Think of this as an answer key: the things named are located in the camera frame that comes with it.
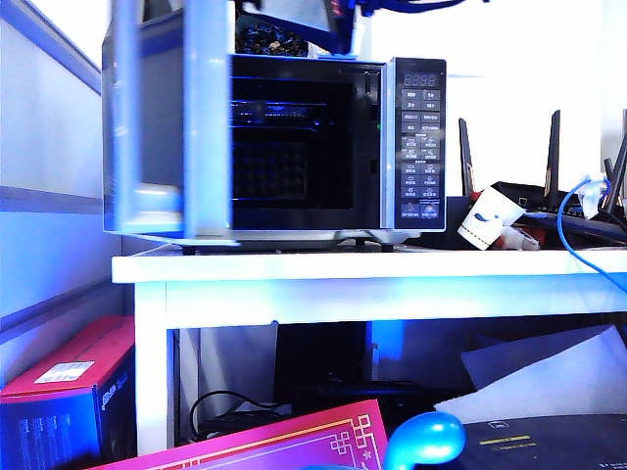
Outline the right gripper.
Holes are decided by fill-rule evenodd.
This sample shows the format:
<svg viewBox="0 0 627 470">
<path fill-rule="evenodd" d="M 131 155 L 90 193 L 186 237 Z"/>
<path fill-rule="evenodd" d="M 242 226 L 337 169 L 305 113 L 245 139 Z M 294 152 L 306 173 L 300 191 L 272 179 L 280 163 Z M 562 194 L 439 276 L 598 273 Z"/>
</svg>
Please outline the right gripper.
<svg viewBox="0 0 627 470">
<path fill-rule="evenodd" d="M 330 53 L 350 53 L 362 46 L 362 18 L 377 10 L 422 14 L 459 5 L 450 1 L 287 0 L 279 7 L 281 20 L 294 32 Z"/>
</svg>

